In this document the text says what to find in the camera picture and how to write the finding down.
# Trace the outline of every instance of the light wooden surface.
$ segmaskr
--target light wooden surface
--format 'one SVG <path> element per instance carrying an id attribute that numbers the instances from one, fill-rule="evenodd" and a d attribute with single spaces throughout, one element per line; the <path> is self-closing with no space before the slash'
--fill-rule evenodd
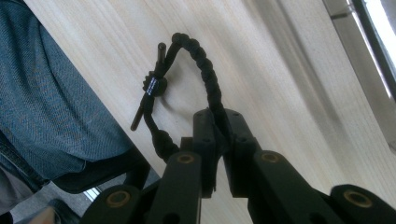
<path id="1" fill-rule="evenodd" d="M 380 132 L 321 1 L 26 0 L 158 173 L 149 131 L 129 130 L 158 43 L 196 38 L 227 108 L 244 115 L 262 148 L 282 153 L 316 189 L 351 183 L 396 206 L 396 156 Z M 181 51 L 154 118 L 178 143 L 207 107 L 199 70 Z M 223 166 L 202 223 L 251 223 Z"/>

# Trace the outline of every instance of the gray fabric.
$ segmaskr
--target gray fabric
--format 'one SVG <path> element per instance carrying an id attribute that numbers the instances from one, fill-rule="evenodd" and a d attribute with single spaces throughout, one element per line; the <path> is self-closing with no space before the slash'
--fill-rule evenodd
<path id="1" fill-rule="evenodd" d="M 33 195 L 21 178 L 10 174 L 0 166 L 0 215 Z"/>

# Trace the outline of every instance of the round hole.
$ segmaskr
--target round hole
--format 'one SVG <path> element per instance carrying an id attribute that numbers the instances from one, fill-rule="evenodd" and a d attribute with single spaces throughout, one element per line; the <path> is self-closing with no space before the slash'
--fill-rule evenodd
<path id="1" fill-rule="evenodd" d="M 275 155 L 275 154 L 262 153 L 262 160 L 275 163 L 275 162 L 279 161 L 279 157 L 277 155 Z"/>
<path id="2" fill-rule="evenodd" d="M 169 213 L 163 217 L 163 224 L 177 224 L 180 222 L 180 217 L 176 213 Z"/>
<path id="3" fill-rule="evenodd" d="M 373 202 L 367 196 L 351 189 L 344 192 L 344 197 L 358 207 L 368 208 L 373 205 Z"/>
<path id="4" fill-rule="evenodd" d="M 309 220 L 314 224 L 327 224 L 326 218 L 319 213 L 312 213 L 309 215 Z"/>
<path id="5" fill-rule="evenodd" d="M 194 161 L 194 157 L 191 155 L 181 155 L 177 157 L 177 161 L 184 164 L 189 164 Z"/>
<path id="6" fill-rule="evenodd" d="M 116 207 L 123 207 L 130 200 L 131 200 L 131 194 L 129 194 L 125 190 L 119 190 L 110 194 L 106 199 L 106 203 L 107 206 L 116 208 Z"/>

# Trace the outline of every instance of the braided cord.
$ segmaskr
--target braided cord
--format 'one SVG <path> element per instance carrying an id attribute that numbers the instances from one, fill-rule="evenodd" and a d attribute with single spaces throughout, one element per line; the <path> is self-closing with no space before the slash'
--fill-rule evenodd
<path id="1" fill-rule="evenodd" d="M 216 73 L 213 70 L 213 64 L 206 58 L 206 53 L 196 39 L 189 38 L 188 35 L 176 33 L 172 36 L 172 45 L 169 48 L 164 63 L 157 63 L 151 76 L 156 79 L 162 79 L 166 72 L 173 64 L 177 53 L 183 48 L 190 53 L 190 56 L 196 61 L 201 70 L 201 77 L 205 83 L 207 101 L 211 110 L 215 124 L 227 140 L 231 138 L 230 127 L 224 106 L 221 102 L 221 90 L 219 88 Z M 145 82 L 144 90 L 148 88 L 148 82 Z M 145 99 L 142 100 L 144 107 L 144 119 L 152 134 L 152 141 L 158 156 L 165 161 L 179 151 L 177 145 L 172 142 L 172 138 L 165 131 L 159 130 L 151 114 L 154 107 L 154 97 L 145 93 Z"/>

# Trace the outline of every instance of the screw hole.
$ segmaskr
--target screw hole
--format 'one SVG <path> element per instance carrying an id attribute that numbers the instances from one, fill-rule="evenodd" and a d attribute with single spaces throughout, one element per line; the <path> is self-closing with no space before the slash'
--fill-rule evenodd
<path id="1" fill-rule="evenodd" d="M 163 224 L 177 224 L 180 222 L 180 217 L 176 213 L 168 213 L 163 218 Z"/>
<path id="2" fill-rule="evenodd" d="M 326 218 L 319 213 L 312 213 L 309 215 L 309 220 L 314 224 L 327 224 Z"/>

